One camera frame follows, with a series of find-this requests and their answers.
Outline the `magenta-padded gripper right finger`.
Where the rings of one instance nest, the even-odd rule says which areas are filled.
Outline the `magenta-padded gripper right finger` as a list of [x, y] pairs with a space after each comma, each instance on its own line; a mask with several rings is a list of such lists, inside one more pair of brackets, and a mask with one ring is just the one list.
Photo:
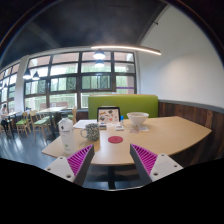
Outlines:
[[155, 154], [135, 144], [130, 145], [130, 154], [144, 185], [182, 169], [182, 166], [167, 154]]

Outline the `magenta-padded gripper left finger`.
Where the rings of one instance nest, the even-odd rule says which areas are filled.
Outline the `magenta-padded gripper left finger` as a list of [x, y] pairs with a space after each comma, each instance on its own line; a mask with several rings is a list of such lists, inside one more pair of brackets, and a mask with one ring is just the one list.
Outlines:
[[59, 156], [46, 171], [82, 186], [94, 154], [94, 145], [88, 145], [68, 157]]

